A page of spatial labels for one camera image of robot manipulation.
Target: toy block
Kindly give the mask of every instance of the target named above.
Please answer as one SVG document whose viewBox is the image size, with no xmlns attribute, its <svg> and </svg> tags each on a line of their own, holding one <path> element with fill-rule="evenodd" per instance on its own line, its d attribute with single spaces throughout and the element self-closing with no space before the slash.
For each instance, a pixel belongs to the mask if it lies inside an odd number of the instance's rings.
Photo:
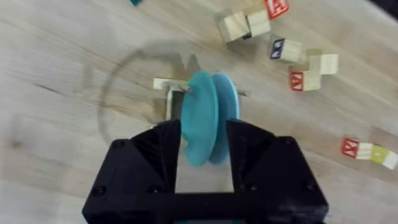
<svg viewBox="0 0 398 224">
<path fill-rule="evenodd" d="M 231 42 L 250 33 L 248 22 L 243 11 L 221 18 L 218 28 L 224 42 Z"/>
<path fill-rule="evenodd" d="M 302 54 L 303 44 L 287 39 L 272 41 L 271 59 L 286 62 L 298 62 Z"/>
<path fill-rule="evenodd" d="M 308 57 L 310 70 L 320 75 L 334 75 L 338 72 L 338 54 L 312 55 Z"/>
<path fill-rule="evenodd" d="M 268 10 L 265 5 L 256 5 L 243 11 L 246 15 L 251 37 L 271 31 Z"/>
<path fill-rule="evenodd" d="M 311 71 L 291 72 L 290 87 L 293 91 L 310 91 L 321 88 L 321 76 Z"/>
<path fill-rule="evenodd" d="M 372 148 L 372 143 L 360 143 L 355 159 L 370 159 L 372 155 Z"/>
<path fill-rule="evenodd" d="M 385 147 L 373 146 L 370 160 L 389 169 L 395 169 L 398 163 L 398 155 Z"/>
<path fill-rule="evenodd" d="M 289 10 L 289 3 L 287 0 L 264 0 L 267 6 L 270 19 L 282 15 Z"/>
<path fill-rule="evenodd" d="M 341 153 L 352 158 L 356 158 L 359 149 L 359 139 L 344 138 L 341 146 Z"/>
</svg>

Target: screw hole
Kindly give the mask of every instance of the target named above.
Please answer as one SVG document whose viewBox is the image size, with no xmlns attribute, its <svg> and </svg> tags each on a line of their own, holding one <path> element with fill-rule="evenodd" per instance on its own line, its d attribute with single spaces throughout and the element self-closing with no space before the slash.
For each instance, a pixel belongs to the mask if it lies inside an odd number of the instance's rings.
<svg viewBox="0 0 398 224">
<path fill-rule="evenodd" d="M 91 191 L 91 196 L 93 196 L 93 197 L 101 197 L 105 193 L 106 193 L 106 187 L 105 186 L 94 187 L 93 190 Z"/>
<path fill-rule="evenodd" d="M 150 194 L 159 194 L 159 193 L 162 193 L 162 188 L 158 185 L 153 185 L 153 186 L 148 187 L 147 191 Z"/>
<path fill-rule="evenodd" d="M 116 141 L 113 143 L 113 148 L 114 149 L 120 149 L 124 146 L 124 141 Z"/>
</svg>

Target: wooden table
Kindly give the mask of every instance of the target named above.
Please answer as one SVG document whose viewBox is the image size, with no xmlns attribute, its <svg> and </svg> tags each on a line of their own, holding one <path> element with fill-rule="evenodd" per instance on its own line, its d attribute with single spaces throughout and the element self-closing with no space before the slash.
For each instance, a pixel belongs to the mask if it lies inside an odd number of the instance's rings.
<svg viewBox="0 0 398 224">
<path fill-rule="evenodd" d="M 0 1 L 0 222 L 85 223 L 110 142 L 164 117 L 153 78 L 203 69 L 252 92 L 243 120 L 296 138 L 330 203 L 327 223 L 396 223 L 398 172 L 343 156 L 340 144 L 350 134 L 398 152 L 397 22 L 363 0 L 290 1 L 273 32 L 341 59 L 321 90 L 295 93 L 265 36 L 221 40 L 215 14 L 251 3 Z M 187 187 L 227 189 L 227 167 L 180 167 L 199 177 Z"/>
</svg>

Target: yellow block face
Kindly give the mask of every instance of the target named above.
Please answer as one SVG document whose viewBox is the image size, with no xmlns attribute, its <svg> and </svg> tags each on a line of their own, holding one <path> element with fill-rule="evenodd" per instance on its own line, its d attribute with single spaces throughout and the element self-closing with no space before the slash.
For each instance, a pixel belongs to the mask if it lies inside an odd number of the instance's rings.
<svg viewBox="0 0 398 224">
<path fill-rule="evenodd" d="M 373 146 L 371 160 L 378 164 L 383 164 L 386 161 L 387 155 L 390 153 L 385 147 Z"/>
</svg>

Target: teal object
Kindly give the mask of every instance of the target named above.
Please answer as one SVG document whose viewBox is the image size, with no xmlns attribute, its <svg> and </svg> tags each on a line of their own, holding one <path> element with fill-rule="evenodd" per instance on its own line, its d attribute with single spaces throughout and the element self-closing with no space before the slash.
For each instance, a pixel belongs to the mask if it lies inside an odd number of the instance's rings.
<svg viewBox="0 0 398 224">
<path fill-rule="evenodd" d="M 218 132 L 213 152 L 209 158 L 212 164 L 220 165 L 229 157 L 228 137 L 226 134 L 226 121 L 239 119 L 239 97 L 232 80 L 224 73 L 213 75 L 218 97 Z"/>
<path fill-rule="evenodd" d="M 142 0 L 130 0 L 133 5 L 138 5 Z"/>
<path fill-rule="evenodd" d="M 209 73 L 196 72 L 188 83 L 192 89 L 182 101 L 181 129 L 188 145 L 184 149 L 189 163 L 203 165 L 210 157 L 218 128 L 218 99 Z"/>
</svg>

